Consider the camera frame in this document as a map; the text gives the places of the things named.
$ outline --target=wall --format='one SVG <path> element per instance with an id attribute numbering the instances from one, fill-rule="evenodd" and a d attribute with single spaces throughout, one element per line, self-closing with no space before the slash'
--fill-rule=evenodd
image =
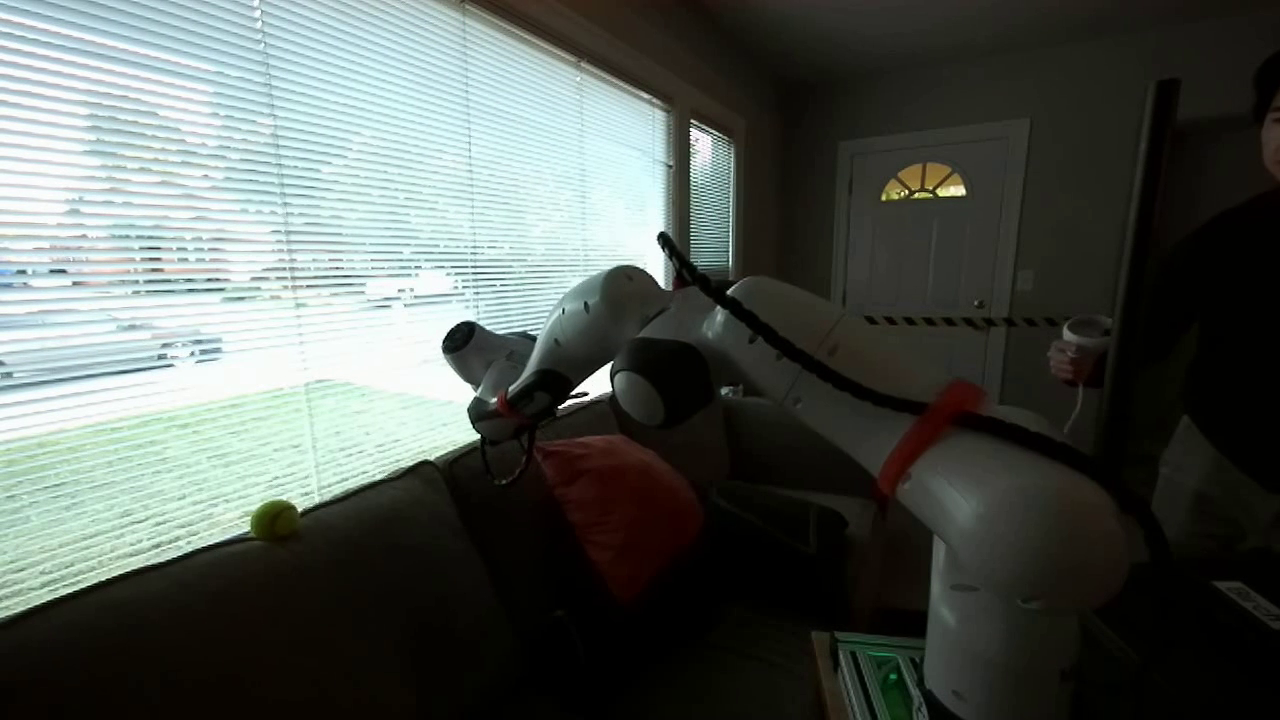
<path id="1" fill-rule="evenodd" d="M 1184 81 L 1184 122 L 1241 116 L 1252 62 L 1276 46 L 1276 29 L 1280 7 L 793 89 L 784 105 L 779 277 L 813 291 L 831 283 L 839 138 L 1024 116 L 1032 138 L 1016 266 L 1029 266 L 1037 286 L 1016 291 L 1010 310 L 1110 310 L 1152 81 Z M 1004 400 L 1065 418 L 1073 390 L 1043 370 L 1047 339 L 1051 330 L 1010 330 Z M 1097 408 L 1099 400 L 1089 400 L 1081 443 L 1092 443 Z"/>
<path id="2" fill-rule="evenodd" d="M 738 271 L 777 271 L 777 85 L 684 0 L 506 0 L 517 24 L 554 33 L 572 53 L 730 127 L 738 146 Z"/>

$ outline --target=lawn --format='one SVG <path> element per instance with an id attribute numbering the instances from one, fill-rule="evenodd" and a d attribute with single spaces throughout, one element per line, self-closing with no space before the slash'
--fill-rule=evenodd
<path id="1" fill-rule="evenodd" d="M 433 397 L 310 378 L 0 443 L 0 615 L 241 537 L 469 440 Z"/>

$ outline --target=person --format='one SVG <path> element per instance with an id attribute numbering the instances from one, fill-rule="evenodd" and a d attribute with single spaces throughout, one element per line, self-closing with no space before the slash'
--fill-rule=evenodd
<path id="1" fill-rule="evenodd" d="M 1268 189 L 1177 239 L 1152 271 L 1145 358 L 1191 335 L 1152 511 L 1180 558 L 1280 550 L 1280 53 L 1256 62 L 1252 127 Z"/>

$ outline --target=ceiling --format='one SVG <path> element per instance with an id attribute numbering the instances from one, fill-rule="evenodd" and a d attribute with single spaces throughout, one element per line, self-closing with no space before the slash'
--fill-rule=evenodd
<path id="1" fill-rule="evenodd" d="M 1016 53 L 1276 0 L 700 0 L 777 81 L 828 81 L 903 62 Z"/>

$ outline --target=window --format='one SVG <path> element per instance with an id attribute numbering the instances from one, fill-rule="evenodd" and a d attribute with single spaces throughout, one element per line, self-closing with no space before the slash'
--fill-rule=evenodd
<path id="1" fill-rule="evenodd" d="M 736 145 L 726 132 L 686 122 L 686 260 L 712 277 L 736 265 Z"/>
<path id="2" fill-rule="evenodd" d="M 2 4 L 0 34 L 0 615 L 469 440 L 457 318 L 665 277 L 669 109 L 465 4 Z"/>
<path id="3" fill-rule="evenodd" d="M 961 199 L 966 195 L 961 168 L 938 161 L 903 164 L 878 189 L 878 203 L 928 203 L 928 199 Z"/>

